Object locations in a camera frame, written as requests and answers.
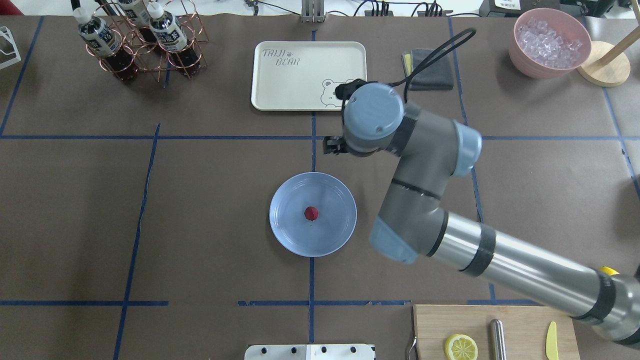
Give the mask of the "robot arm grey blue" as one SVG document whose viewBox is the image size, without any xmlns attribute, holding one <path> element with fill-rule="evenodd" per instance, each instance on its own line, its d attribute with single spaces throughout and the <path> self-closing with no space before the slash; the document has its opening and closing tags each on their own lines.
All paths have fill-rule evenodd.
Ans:
<svg viewBox="0 0 640 360">
<path fill-rule="evenodd" d="M 369 237 L 375 250 L 403 264 L 440 260 L 639 348 L 636 276 L 588 268 L 441 207 L 450 178 L 466 176 L 478 161 L 477 130 L 405 102 L 380 82 L 355 79 L 338 84 L 334 95 L 342 103 L 342 134 L 325 137 L 325 153 L 398 157 Z"/>
</svg>

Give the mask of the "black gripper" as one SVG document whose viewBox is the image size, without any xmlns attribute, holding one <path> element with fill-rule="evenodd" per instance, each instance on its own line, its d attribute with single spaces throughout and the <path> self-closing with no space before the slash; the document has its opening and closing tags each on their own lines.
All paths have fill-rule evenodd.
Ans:
<svg viewBox="0 0 640 360">
<path fill-rule="evenodd" d="M 343 136 L 325 136 L 322 139 L 323 155 L 339 155 L 349 154 L 350 149 L 345 137 Z"/>
</svg>

